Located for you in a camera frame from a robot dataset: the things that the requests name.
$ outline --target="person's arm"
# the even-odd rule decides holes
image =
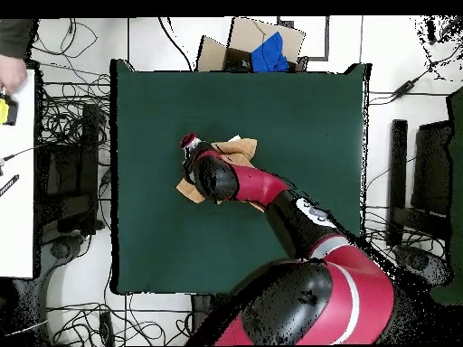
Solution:
[[[33,19],[0,19],[0,91],[16,93],[27,78],[24,59]]]
[[[32,29],[33,19],[0,19],[0,55],[23,59]]]

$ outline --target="brown cloth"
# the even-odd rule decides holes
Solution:
[[[222,160],[226,163],[254,167],[250,163],[250,160],[256,153],[257,140],[252,138],[232,139],[227,142],[213,143],[213,147],[221,154]],[[177,190],[193,202],[199,203],[204,201],[204,197],[198,192],[196,187],[188,183],[185,179],[182,179],[177,185]],[[259,205],[252,202],[250,204],[256,209],[263,211]]]

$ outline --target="red robot arm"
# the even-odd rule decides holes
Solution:
[[[391,280],[329,213],[273,174],[225,163],[195,136],[187,136],[181,147],[185,179],[206,199],[261,205],[290,256],[241,289],[234,307],[209,315],[189,344],[365,344],[378,339],[392,315]]]

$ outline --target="floor tile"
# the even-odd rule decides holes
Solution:
[[[360,62],[361,25],[360,15],[330,16],[328,61],[309,61],[307,71],[343,73]]]

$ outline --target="green table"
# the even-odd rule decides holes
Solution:
[[[189,132],[256,138],[255,166],[285,176],[359,234],[365,73],[134,72],[113,61],[118,292],[227,293],[286,256],[249,204],[196,204],[175,189],[178,143]]]

